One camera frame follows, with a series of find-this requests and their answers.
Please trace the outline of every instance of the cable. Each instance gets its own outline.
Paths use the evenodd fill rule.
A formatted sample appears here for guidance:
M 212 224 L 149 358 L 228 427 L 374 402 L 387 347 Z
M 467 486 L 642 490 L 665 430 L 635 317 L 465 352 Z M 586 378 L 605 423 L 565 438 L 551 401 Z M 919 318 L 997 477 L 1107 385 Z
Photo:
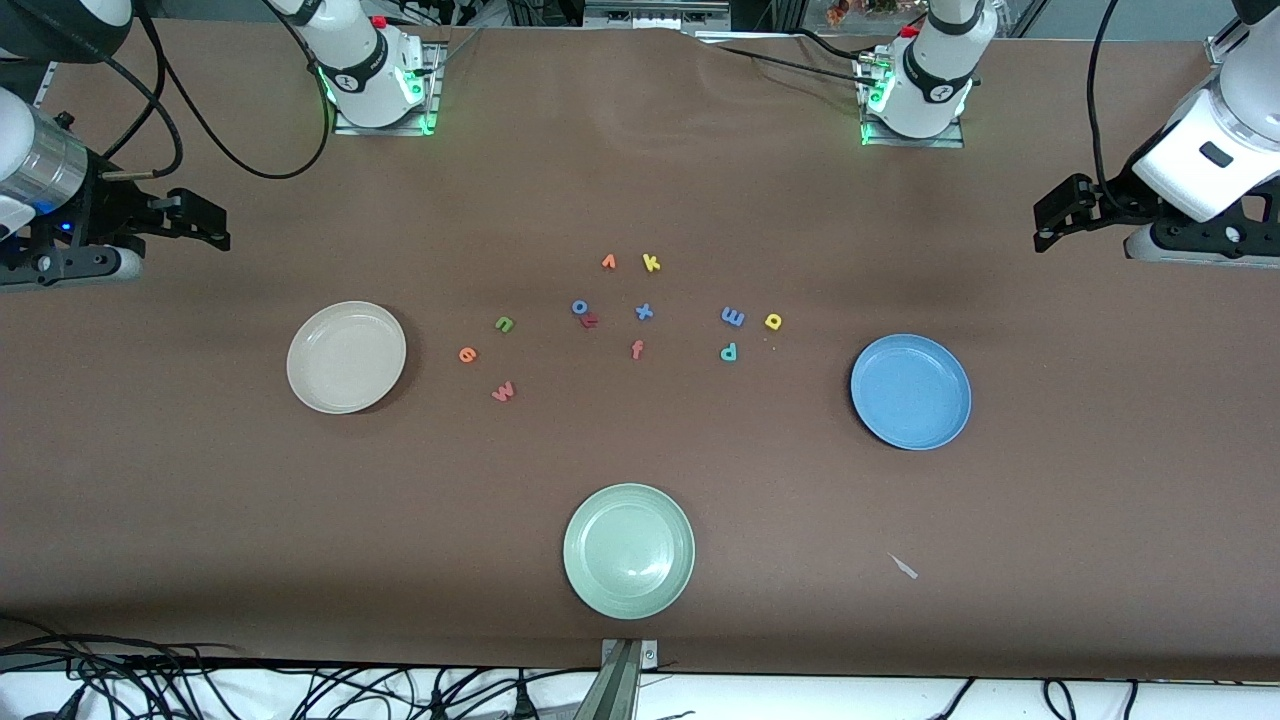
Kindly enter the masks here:
M 67 40 L 72 41 L 76 46 L 92 55 L 100 63 L 105 63 L 109 68 L 115 70 L 116 74 L 128 81 L 129 85 L 134 87 L 134 90 L 141 92 L 142 96 L 147 99 L 147 106 L 155 109 L 155 111 L 160 114 L 160 119 L 164 120 L 164 126 L 169 131 L 169 137 L 173 138 L 173 160 L 170 160 L 168 165 L 145 173 L 116 173 L 116 172 L 102 173 L 102 179 L 109 179 L 109 181 L 146 179 L 146 178 L 163 178 L 165 176 L 172 176 L 174 170 L 177 170 L 178 167 L 182 165 L 182 159 L 183 159 L 182 136 L 178 133 L 178 126 L 177 123 L 173 122 L 173 117 L 169 114 L 169 110 L 165 109 L 164 104 L 160 102 L 160 97 L 156 94 L 151 92 L 151 90 L 148 90 L 146 85 L 142 85 L 142 81 L 140 81 L 137 76 L 131 73 L 128 68 L 115 61 L 114 58 L 101 51 L 100 49 L 95 47 L 87 40 L 84 40 L 72 29 L 67 28 L 61 22 L 56 20 L 55 18 L 50 17 L 47 13 L 41 10 L 36 5 L 36 0 L 13 0 L 13 4 L 20 8 L 28 15 L 36 18 L 41 23 L 52 28 Z
M 1107 184 L 1107 172 L 1102 168 L 1102 132 L 1098 129 L 1098 104 L 1093 97 L 1093 85 L 1098 74 L 1098 53 L 1102 50 L 1102 38 L 1107 33 L 1107 26 L 1111 24 L 1111 14 L 1115 13 L 1117 4 L 1120 4 L 1120 0 L 1111 0 L 1107 3 L 1107 9 L 1102 12 L 1102 22 L 1098 23 L 1098 35 L 1093 38 L 1093 49 L 1089 51 L 1089 73 L 1084 85 L 1084 104 L 1089 111 L 1089 136 L 1093 140 L 1093 172 L 1098 176 L 1098 187 L 1102 188 L 1102 196 L 1111 205 L 1119 210 L 1126 210 L 1111 195 L 1111 187 Z
M 463 720 L 463 717 L 466 717 L 467 715 L 470 715 L 471 712 L 474 712 L 481 705 L 489 702 L 490 700 L 493 700 L 493 698 L 495 698 L 495 697 L 498 697 L 498 696 L 500 696 L 503 693 L 511 692 L 517 685 L 532 683 L 532 682 L 536 682 L 536 680 L 541 680 L 544 678 L 554 678 L 557 675 L 567 675 L 570 673 L 596 673 L 596 671 L 599 671 L 599 667 L 566 667 L 564 670 L 552 670 L 549 673 L 543 673 L 541 675 L 534 675 L 532 678 L 529 678 L 526 680 L 520 680 L 520 679 L 516 679 L 516 678 L 507 678 L 506 680 L 498 680 L 497 683 L 493 683 L 492 685 L 489 685 L 486 688 L 479 689 L 475 693 L 471 693 L 471 694 L 468 694 L 466 697 L 460 697 L 457 701 L 454 701 L 456 705 L 461 705 L 461 703 L 467 702 L 467 701 L 470 701 L 470 700 L 472 700 L 475 697 L 479 697 L 481 694 L 489 693 L 485 697 L 480 698 L 477 702 L 472 703 L 470 707 L 467 707 L 462 712 L 460 712 L 458 715 L 454 715 L 452 720 Z M 507 687 L 499 688 L 499 685 L 507 685 Z M 489 691 L 494 691 L 495 688 L 497 688 L 497 692 L 492 692 L 492 693 L 489 692 Z
M 858 83 L 858 85 L 874 85 L 876 83 L 876 81 L 873 81 L 872 78 L 854 77 L 854 76 L 845 74 L 845 73 L 836 73 L 836 72 L 832 72 L 832 70 L 824 70 L 822 68 L 814 68 L 813 65 L 803 65 L 800 63 L 792 63 L 791 60 L 782 60 L 781 58 L 771 58 L 768 55 L 760 55 L 759 53 L 751 53 L 751 51 L 748 51 L 748 50 L 739 50 L 737 47 L 724 47 L 723 45 L 717 45 L 717 47 L 719 47 L 721 50 L 723 50 L 726 53 L 732 53 L 735 55 L 742 55 L 744 58 L 754 58 L 756 60 L 764 60 L 765 63 L 773 63 L 776 65 L 782 65 L 785 68 L 795 68 L 797 70 L 804 70 L 806 73 L 814 73 L 814 74 L 819 74 L 819 76 L 827 76 L 827 77 L 840 78 L 840 79 L 854 82 L 854 83 Z
M 1066 698 L 1066 715 L 1062 715 L 1062 712 L 1059 711 L 1057 705 L 1053 703 L 1053 698 L 1048 696 L 1051 685 L 1062 688 L 1062 697 Z M 1057 720 L 1075 720 L 1075 701 L 1071 700 L 1071 691 L 1066 689 L 1066 683 L 1062 680 L 1044 680 L 1041 683 L 1041 696 L 1044 698 L 1044 705 L 1048 706 L 1048 711 L 1052 712 Z
M 1129 720 L 1129 715 L 1133 714 L 1133 703 L 1138 700 L 1138 680 L 1129 680 L 1129 700 L 1124 703 L 1124 714 L 1120 715 L 1121 720 Z
M 142 4 L 142 1 L 143 0 L 133 0 L 133 5 L 137 6 Z M 156 99 L 159 100 L 160 96 L 164 94 L 165 58 L 164 53 L 161 53 L 159 47 L 156 47 L 155 51 L 156 51 L 156 82 L 155 86 L 151 88 L 151 94 L 155 95 Z M 122 147 L 128 145 L 128 142 L 133 140 L 133 136 L 137 135 L 140 129 L 142 129 L 142 126 L 146 124 L 147 119 L 151 118 L 152 111 L 155 111 L 155 108 L 151 106 L 151 102 L 147 102 L 146 108 L 143 108 L 142 111 L 138 113 L 138 117 L 133 118 L 133 123 L 128 127 L 128 129 L 125 129 L 124 133 L 120 135 L 120 137 L 116 138 L 116 141 L 113 142 L 111 146 L 106 149 L 106 152 L 102 152 L 102 158 L 110 160 L 113 155 L 115 155 L 116 152 L 120 151 Z
M 803 27 L 797 27 L 795 29 L 788 29 L 787 35 L 803 35 L 803 36 L 808 37 L 809 40 L 817 42 L 818 47 L 822 47 L 823 50 L 826 50 L 827 53 L 831 53 L 832 55 L 835 55 L 837 58 L 844 58 L 846 60 L 856 60 L 858 59 L 858 53 L 850 53 L 849 50 L 841 50 L 840 47 L 836 47 L 835 45 L 827 42 L 820 35 L 818 35 L 817 32 L 813 32 L 812 29 L 805 29 Z
M 964 700 L 965 693 L 969 692 L 969 688 L 972 688 L 975 682 L 978 682 L 978 678 L 969 678 L 965 680 L 964 684 L 960 685 L 960 689 L 956 691 L 956 694 L 951 697 L 951 702 L 947 705 L 947 708 L 943 710 L 942 714 L 934 715 L 933 720 L 951 720 L 951 715 L 956 711 L 956 707 L 960 706 L 960 701 Z
M 262 4 L 265 4 L 268 8 L 271 9 L 271 13 L 275 15 L 278 20 L 280 20 L 280 23 L 285 27 L 285 29 L 289 31 L 289 35 L 293 37 L 293 41 L 298 45 L 298 47 L 302 50 L 302 54 L 306 56 L 307 73 L 311 74 L 316 82 L 316 90 L 320 95 L 320 108 L 321 111 L 324 113 L 324 127 L 321 128 L 323 135 L 320 136 L 320 143 L 316 146 L 316 150 L 311 155 L 311 158 L 302 165 L 300 165 L 297 169 L 289 170 L 287 173 L 268 173 L 264 170 L 259 170 L 257 168 L 241 160 L 238 156 L 236 156 L 234 152 L 232 152 L 229 147 L 227 147 L 227 143 L 224 143 L 223 140 L 218 137 L 218 133 L 214 132 L 214 128 L 210 127 L 209 120 L 205 119 L 204 113 L 201 113 L 200 108 L 196 106 L 196 102 L 191 99 L 191 95 L 187 92 L 187 88 L 182 85 L 182 79 L 178 77 L 178 73 L 173 69 L 173 65 L 169 64 L 168 61 L 165 61 L 165 72 L 169 73 L 169 79 L 172 79 L 174 87 L 178 88 L 178 94 L 182 95 L 183 102 L 186 102 L 187 108 L 191 109 L 191 114 L 195 115 L 196 122 L 200 123 L 200 127 L 205 131 L 205 135 L 209 136 L 209 140 L 211 140 L 214 145 L 218 146 L 218 150 L 220 150 L 221 154 L 225 155 L 228 160 L 230 160 L 239 169 L 244 170 L 246 173 L 253 177 L 259 177 L 262 179 L 273 179 L 273 181 L 292 179 L 310 170 L 311 167 L 315 165 L 317 160 L 320 160 L 320 156 L 324 154 L 325 147 L 329 145 L 329 135 L 333 132 L 332 128 L 333 120 L 330 119 L 329 100 L 325 96 L 324 82 L 320 79 L 320 76 L 315 73 L 315 67 L 316 67 L 315 55 L 312 55 L 311 50 L 307 49 L 306 44 L 297 35 L 297 31 L 294 31 L 293 27 L 289 26 L 288 20 L 280 17 L 279 12 L 275 10 L 275 8 L 273 8 L 271 4 L 268 3 L 268 0 L 262 0 Z M 143 12 L 138 15 L 138 19 L 142 22 L 142 29 L 147 33 L 147 38 L 151 40 L 151 44 L 156 47 L 156 51 L 163 54 L 164 50 L 161 49 L 160 35 L 159 32 L 156 32 L 155 22 L 152 22 L 150 13 L 147 13 L 145 8 Z

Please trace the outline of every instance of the silver cylinder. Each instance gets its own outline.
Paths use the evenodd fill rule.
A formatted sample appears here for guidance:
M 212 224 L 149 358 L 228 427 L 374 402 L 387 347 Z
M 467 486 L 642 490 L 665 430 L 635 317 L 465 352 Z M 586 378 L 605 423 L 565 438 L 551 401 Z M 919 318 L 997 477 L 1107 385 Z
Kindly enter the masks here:
M 36 124 L 27 158 L 0 181 L 0 195 L 24 202 L 44 215 L 79 192 L 88 173 L 88 151 L 74 135 L 40 110 L 27 106 Z

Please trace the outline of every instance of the white floor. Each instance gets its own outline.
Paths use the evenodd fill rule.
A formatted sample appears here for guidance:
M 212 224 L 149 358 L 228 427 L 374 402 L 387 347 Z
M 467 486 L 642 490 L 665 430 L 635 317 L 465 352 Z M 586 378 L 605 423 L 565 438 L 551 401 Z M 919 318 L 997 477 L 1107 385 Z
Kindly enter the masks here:
M 371 682 L 385 670 L 370 670 L 358 679 Z M 444 679 L 458 679 L 463 671 L 449 671 Z M 467 687 L 513 676 L 513 671 L 486 673 Z M 278 675 L 266 670 L 219 670 L 212 674 L 228 703 L 242 720 L 287 720 L 307 692 L 308 676 Z M 412 679 L 401 675 L 384 689 L 420 701 L 430 696 L 434 670 L 413 670 Z M 548 678 L 530 684 L 530 697 L 539 707 L 568 705 L 586 694 L 591 674 Z M 229 720 L 230 715 L 192 680 L 207 720 Z M 850 719 L 850 720 L 929 720 L 941 714 L 961 680 L 897 678 L 803 678 L 744 675 L 648 675 L 643 680 L 636 720 L 669 719 L 689 711 L 690 720 L 745 719 Z M 1110 682 L 1068 683 L 1079 720 L 1119 720 L 1129 685 Z M 0 676 L 0 720 L 20 720 L 36 712 L 54 711 L 79 687 L 61 673 L 10 673 Z M 119 697 L 131 707 L 143 710 L 136 689 L 119 685 Z M 328 717 L 349 698 L 353 689 L 335 691 L 317 703 L 307 717 Z M 77 720 L 110 720 L 101 698 L 86 696 Z M 513 693 L 507 693 L 477 708 L 472 720 L 492 712 L 509 711 Z M 1065 714 L 1065 703 L 1060 706 Z M 462 707 L 453 708 L 457 719 Z M 342 720 L 404 720 L 410 707 L 392 702 L 364 702 L 340 714 Z M 1277 719 L 1280 688 L 1189 683 L 1143 683 L 1132 720 L 1181 719 Z M 1055 720 L 1041 697 L 1036 680 L 978 680 L 965 696 L 952 720 Z

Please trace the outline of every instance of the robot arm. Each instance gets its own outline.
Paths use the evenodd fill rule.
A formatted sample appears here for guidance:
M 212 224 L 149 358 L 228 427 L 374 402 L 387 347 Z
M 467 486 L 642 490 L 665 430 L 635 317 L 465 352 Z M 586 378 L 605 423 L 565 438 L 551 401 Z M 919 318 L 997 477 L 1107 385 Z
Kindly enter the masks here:
M 973 70 L 996 36 L 996 24 L 991 0 L 929 3 L 919 35 L 897 37 L 884 50 L 896 72 L 868 111 L 905 137 L 940 135 L 964 110 Z
M 1078 173 L 1036 204 L 1037 252 L 1132 224 L 1129 258 L 1280 268 L 1280 0 L 1234 4 L 1248 37 L 1106 187 Z M 1265 208 L 1261 219 L 1245 213 L 1248 197 Z
M 352 124 L 380 128 L 403 118 L 426 96 L 422 41 L 366 18 L 360 0 L 268 0 L 315 54 L 325 86 Z
M 422 44 L 370 20 L 360 0 L 269 0 L 298 28 L 330 99 L 361 127 L 399 120 L 425 100 Z M 38 9 L 101 55 L 119 49 L 132 24 L 129 0 L 40 0 Z M 49 20 L 0 0 L 0 61 L 95 61 Z M 70 132 L 0 88 L 0 292 L 136 278 L 140 234 L 193 237 L 230 249 L 227 213 L 183 188 L 147 195 Z

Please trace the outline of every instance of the white plate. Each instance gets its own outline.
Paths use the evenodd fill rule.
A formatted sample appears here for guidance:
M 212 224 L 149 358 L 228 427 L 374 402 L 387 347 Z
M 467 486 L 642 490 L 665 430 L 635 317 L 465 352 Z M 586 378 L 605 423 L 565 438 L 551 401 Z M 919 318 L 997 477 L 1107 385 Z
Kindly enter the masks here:
M 385 309 L 358 300 L 330 305 L 293 336 L 289 387 L 312 410 L 364 410 L 396 386 L 404 354 L 404 331 Z

